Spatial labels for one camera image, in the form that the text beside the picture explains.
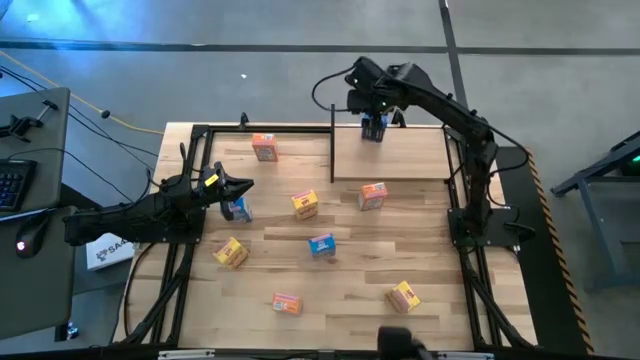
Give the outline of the black computer mouse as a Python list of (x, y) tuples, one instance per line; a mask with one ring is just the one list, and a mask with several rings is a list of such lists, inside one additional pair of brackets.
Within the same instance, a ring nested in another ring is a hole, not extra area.
[(21, 225), (15, 238), (16, 254), (19, 258), (31, 258), (40, 251), (48, 223), (49, 216), (39, 214)]

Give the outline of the blue Rice Krispies cereal box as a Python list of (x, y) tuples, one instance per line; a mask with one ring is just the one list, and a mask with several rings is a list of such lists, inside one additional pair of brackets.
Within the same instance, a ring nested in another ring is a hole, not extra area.
[(236, 223), (249, 223), (253, 220), (253, 215), (251, 208), (247, 199), (244, 196), (241, 196), (239, 199), (235, 200), (234, 215), (235, 219), (231, 222)]
[(373, 142), (375, 141), (375, 126), (378, 123), (379, 120), (386, 120), (387, 124), (388, 124), (388, 116), (387, 115), (383, 115), (383, 114), (378, 114), (378, 115), (369, 115), (364, 113), (361, 117), (362, 119), (370, 119), (371, 120), (371, 128), (372, 128), (372, 140)]
[(336, 254), (336, 242), (331, 233), (311, 238), (308, 240), (308, 244), (314, 258), (331, 257)]

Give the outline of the black table frame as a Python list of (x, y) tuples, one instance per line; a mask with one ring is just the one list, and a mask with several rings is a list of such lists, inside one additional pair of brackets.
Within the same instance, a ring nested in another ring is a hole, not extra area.
[[(254, 180), (247, 198), (254, 218), (231, 224), (217, 208), (205, 219), (187, 285), (179, 335), (183, 347), (372, 350), (380, 326), (409, 328), (427, 346), (473, 346), (459, 255), (450, 237), (446, 179), (458, 153), (436, 126), (390, 129), (367, 144), (353, 126), (270, 128), (280, 158), (260, 162), (249, 132), (215, 134), (211, 157)], [(360, 188), (384, 182), (379, 209), (361, 211)], [(291, 197), (314, 190), (318, 213), (298, 220)], [(336, 254), (314, 258), (308, 240), (331, 233)], [(249, 251), (237, 268), (212, 253), (230, 237)], [(385, 293), (407, 281), (421, 300), (398, 313)], [(302, 312), (272, 309), (274, 293), (302, 299)]]

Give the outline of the yellow Corn Pops cereal box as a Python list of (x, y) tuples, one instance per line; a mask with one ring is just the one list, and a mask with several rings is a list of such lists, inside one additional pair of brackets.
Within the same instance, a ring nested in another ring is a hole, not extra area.
[(309, 219), (318, 213), (319, 200), (314, 190), (292, 196), (291, 202), (298, 220)]
[(235, 269), (248, 258), (249, 251), (236, 238), (230, 237), (212, 255), (222, 266)]
[(421, 300), (407, 281), (402, 281), (389, 289), (385, 297), (398, 313), (409, 313), (421, 304)]

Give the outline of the grey desk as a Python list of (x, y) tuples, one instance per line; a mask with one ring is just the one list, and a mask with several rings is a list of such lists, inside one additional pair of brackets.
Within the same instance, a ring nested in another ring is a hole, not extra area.
[(0, 209), (0, 221), (59, 205), (69, 105), (67, 88), (0, 97), (0, 126), (9, 124), (11, 116), (30, 117), (42, 123), (40, 127), (30, 127), (22, 139), (11, 135), (0, 138), (0, 165), (18, 160), (35, 163), (20, 208)]
[(75, 249), (65, 242), (64, 218), (49, 213), (39, 252), (23, 259), (16, 235), (25, 217), (0, 222), (0, 339), (65, 324), (71, 315)]

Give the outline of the black keyboard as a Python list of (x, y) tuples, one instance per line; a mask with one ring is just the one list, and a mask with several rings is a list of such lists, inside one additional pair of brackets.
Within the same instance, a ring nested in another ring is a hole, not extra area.
[(21, 209), (37, 165), (33, 160), (0, 160), (0, 212)]

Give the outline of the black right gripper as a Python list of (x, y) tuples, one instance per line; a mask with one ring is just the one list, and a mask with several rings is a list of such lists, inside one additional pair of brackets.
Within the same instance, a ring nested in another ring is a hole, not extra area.
[[(402, 103), (404, 91), (389, 82), (385, 71), (368, 57), (359, 57), (344, 77), (351, 87), (347, 93), (347, 109), (353, 114), (378, 114)], [(381, 143), (387, 128), (386, 120), (375, 126), (375, 141)], [(361, 138), (372, 140), (370, 119), (361, 120)]]

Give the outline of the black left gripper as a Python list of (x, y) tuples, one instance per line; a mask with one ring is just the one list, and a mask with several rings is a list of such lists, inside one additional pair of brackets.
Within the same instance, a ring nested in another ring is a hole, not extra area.
[(220, 161), (206, 166), (201, 175), (203, 180), (195, 188), (195, 200), (200, 203), (221, 202), (223, 217), (226, 221), (233, 221), (235, 219), (234, 200), (249, 191), (254, 186), (254, 180), (232, 177)]

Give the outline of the black metal shelf frame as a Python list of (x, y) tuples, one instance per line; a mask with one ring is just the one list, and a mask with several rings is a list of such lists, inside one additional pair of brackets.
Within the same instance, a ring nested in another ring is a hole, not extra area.
[(329, 165), (330, 165), (330, 183), (335, 182), (335, 113), (336, 107), (332, 103), (330, 105), (330, 152), (329, 152)]

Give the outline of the dark metal stand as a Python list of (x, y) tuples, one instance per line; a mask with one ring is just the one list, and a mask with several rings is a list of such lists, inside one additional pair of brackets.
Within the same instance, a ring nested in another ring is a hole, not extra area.
[(573, 190), (580, 193), (608, 268), (608, 276), (592, 288), (640, 286), (640, 270), (633, 269), (624, 250), (640, 246), (640, 130), (553, 186), (551, 193), (562, 197)]

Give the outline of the black desk clamp mount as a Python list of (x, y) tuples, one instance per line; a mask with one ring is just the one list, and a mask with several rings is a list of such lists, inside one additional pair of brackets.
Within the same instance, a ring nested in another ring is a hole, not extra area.
[(8, 125), (0, 126), (0, 138), (15, 138), (19, 141), (30, 143), (31, 140), (26, 137), (28, 131), (32, 128), (42, 128), (44, 122), (42, 119), (50, 111), (58, 111), (59, 107), (50, 100), (43, 100), (42, 104), (44, 108), (37, 117), (24, 116), (18, 118), (11, 114), (10, 122)]

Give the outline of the black hazard-striped floor mat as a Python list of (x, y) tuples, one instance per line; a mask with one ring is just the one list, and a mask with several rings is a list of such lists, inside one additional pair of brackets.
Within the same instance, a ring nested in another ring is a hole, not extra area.
[(535, 159), (522, 150), (503, 147), (497, 155), (505, 200), (519, 209), (519, 224), (535, 230), (518, 255), (533, 327), (545, 350), (568, 354), (595, 353), (578, 292), (554, 226)]

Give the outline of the orange Mini-Wheats cereal box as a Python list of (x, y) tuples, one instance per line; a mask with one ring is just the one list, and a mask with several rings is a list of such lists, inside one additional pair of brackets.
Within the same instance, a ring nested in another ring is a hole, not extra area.
[(302, 312), (302, 299), (293, 295), (274, 293), (272, 309), (277, 312), (299, 315)]
[(274, 134), (254, 133), (252, 136), (252, 148), (259, 161), (278, 161), (277, 140)]
[(361, 211), (379, 209), (388, 195), (384, 182), (366, 184), (360, 188), (358, 206)]

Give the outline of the white printed box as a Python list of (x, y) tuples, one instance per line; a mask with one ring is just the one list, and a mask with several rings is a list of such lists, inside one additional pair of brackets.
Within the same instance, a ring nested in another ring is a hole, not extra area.
[(106, 233), (86, 245), (86, 263), (89, 271), (96, 271), (133, 258), (133, 245), (127, 240)]

